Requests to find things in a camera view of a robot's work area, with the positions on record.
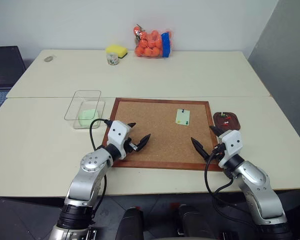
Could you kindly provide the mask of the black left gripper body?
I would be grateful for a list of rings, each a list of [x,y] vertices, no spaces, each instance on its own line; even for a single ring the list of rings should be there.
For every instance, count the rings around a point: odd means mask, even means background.
[[[124,142],[123,148],[126,154],[139,151],[138,146],[132,142],[132,139],[130,137],[128,137],[127,140]]]

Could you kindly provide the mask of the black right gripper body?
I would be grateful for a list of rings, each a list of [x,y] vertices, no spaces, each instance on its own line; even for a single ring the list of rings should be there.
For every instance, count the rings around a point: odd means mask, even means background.
[[[224,156],[225,156],[225,144],[219,143],[213,148],[208,161],[211,162],[212,160],[216,160],[219,163]]]

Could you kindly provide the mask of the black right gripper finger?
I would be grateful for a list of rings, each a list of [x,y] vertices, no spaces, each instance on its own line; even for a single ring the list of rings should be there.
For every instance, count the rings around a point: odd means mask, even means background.
[[[222,130],[221,128],[217,127],[217,126],[212,126],[212,125],[211,125],[209,128],[212,130],[212,132],[213,132],[217,137],[219,137],[219,136],[221,136],[221,135],[223,134],[223,130]]]
[[[195,148],[195,150],[199,153],[199,155],[206,161],[208,160],[208,153],[204,150],[204,147],[201,145],[201,143],[194,139],[193,137],[190,138],[191,142]]]

